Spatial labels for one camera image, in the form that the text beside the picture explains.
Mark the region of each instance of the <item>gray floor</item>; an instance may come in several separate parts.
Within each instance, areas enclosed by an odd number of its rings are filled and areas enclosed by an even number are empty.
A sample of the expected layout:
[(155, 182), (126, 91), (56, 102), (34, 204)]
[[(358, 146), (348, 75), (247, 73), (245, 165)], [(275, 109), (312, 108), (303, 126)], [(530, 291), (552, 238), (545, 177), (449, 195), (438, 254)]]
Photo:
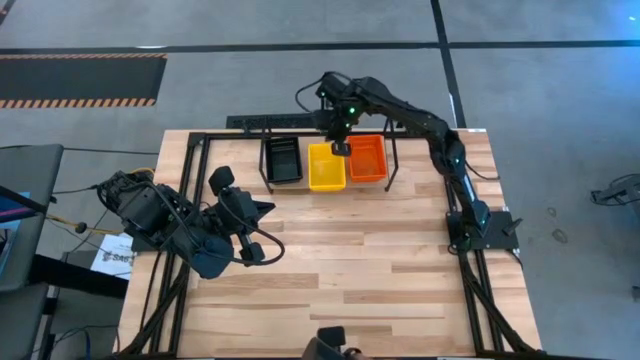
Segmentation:
[[(17, 0), (0, 26), (0, 47), (437, 38), (428, 1), (343, 4), (61, 0), (52, 7)], [(637, 1), (441, 4), (449, 41), (640, 38)], [(518, 230), (525, 276), (543, 346), (552, 353), (636, 359), (640, 352), (640, 304), (630, 294), (640, 285), (640, 223), (630, 209), (596, 207), (588, 199), (590, 190), (640, 167), (639, 55), (639, 48), (452, 51), (467, 125), (488, 129), (507, 203), (525, 220)], [(326, 70), (379, 77), (398, 96), (454, 124), (437, 50), (183, 53), (169, 55), (157, 106), (2, 110), (0, 146), (59, 142), (156, 151), (165, 129), (216, 128), (227, 115), (297, 111), (295, 90)], [(155, 160), (66, 152), (56, 189), (94, 184)], [(60, 200), (52, 213), (87, 222), (102, 214), (92, 194)], [(108, 217), (104, 226), (115, 228), (117, 221)], [(39, 251), (49, 256), (77, 244), (49, 226), (44, 234)]]

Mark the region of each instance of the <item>black bin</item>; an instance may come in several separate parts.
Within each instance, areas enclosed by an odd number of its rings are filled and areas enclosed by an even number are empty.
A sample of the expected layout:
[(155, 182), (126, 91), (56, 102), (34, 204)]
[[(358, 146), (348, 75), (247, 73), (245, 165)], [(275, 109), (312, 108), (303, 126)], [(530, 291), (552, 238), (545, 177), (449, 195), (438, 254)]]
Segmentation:
[(288, 184), (302, 179), (300, 144), (297, 137), (265, 140), (267, 180), (272, 184)]

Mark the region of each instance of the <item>paper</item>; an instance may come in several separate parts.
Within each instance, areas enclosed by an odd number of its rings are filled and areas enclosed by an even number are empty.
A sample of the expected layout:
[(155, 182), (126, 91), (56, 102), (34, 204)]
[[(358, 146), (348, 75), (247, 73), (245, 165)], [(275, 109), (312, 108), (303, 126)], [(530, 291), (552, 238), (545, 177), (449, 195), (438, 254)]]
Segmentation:
[(131, 251), (132, 242), (133, 239), (126, 234), (105, 235), (91, 270), (129, 280), (135, 255)]

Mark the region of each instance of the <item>orange bin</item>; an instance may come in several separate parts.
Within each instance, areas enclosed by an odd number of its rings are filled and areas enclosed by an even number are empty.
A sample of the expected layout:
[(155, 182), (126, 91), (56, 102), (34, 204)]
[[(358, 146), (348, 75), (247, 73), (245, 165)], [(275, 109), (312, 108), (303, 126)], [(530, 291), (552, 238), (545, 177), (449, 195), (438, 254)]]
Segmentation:
[(387, 156), (382, 135), (348, 136), (347, 142), (351, 144), (351, 181), (374, 182), (387, 177)]

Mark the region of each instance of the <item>wooden plank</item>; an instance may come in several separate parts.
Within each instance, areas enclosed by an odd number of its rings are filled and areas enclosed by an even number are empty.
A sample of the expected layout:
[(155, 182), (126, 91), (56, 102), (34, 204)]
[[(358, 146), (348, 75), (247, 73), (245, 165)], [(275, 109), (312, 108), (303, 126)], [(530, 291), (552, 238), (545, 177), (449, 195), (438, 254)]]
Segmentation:
[[(469, 163), (485, 176), (496, 176), (487, 133), (459, 134)], [(187, 138), (188, 131), (165, 132), (156, 182), (178, 189)], [(320, 140), (301, 139), (303, 159), (306, 145)], [(211, 145), (215, 155), (208, 158), (206, 176), (229, 165), (236, 186), (256, 200), (275, 202), (260, 227), (285, 243), (286, 254), (271, 266), (231, 264), (213, 280), (192, 272), (178, 357), (299, 357), (319, 327), (337, 325), (345, 327), (349, 346), (369, 356), (474, 353), (458, 261), (446, 250), (443, 180), (424, 140), (398, 140), (400, 170), (388, 193), (384, 183), (312, 193), (305, 177), (269, 194), (257, 171), (259, 141), (216, 140)], [(194, 161), (188, 194), (195, 190), (196, 169)], [(498, 182), (470, 177), (481, 199), (492, 208), (504, 206)], [(203, 190), (203, 199), (214, 204), (208, 185)], [(267, 257), (278, 253), (270, 240), (252, 238)], [(485, 253), (496, 304), (523, 339), (539, 347), (522, 269), (504, 251)], [(154, 259), (155, 254), (141, 254), (135, 260), (120, 322), (123, 344), (139, 326)], [(159, 279), (147, 316), (157, 302)], [(168, 344), (172, 313), (166, 317), (161, 350)], [(482, 310), (480, 316), (485, 344), (490, 344)]]

